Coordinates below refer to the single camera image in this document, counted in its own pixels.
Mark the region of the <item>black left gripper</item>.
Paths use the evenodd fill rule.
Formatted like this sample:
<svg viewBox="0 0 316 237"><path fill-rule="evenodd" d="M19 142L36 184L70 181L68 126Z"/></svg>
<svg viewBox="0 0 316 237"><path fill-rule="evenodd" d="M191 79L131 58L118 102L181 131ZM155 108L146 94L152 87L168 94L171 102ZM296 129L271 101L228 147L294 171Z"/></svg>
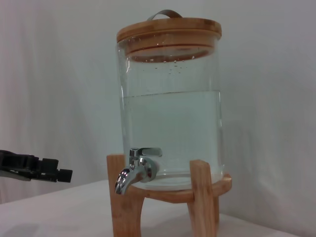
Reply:
<svg viewBox="0 0 316 237"><path fill-rule="evenodd" d="M32 163L35 161L32 174ZM70 183L72 170L58 170L57 159L39 159L34 155L16 154L10 151L0 151L0 176L22 181L40 180L47 182Z"/></svg>

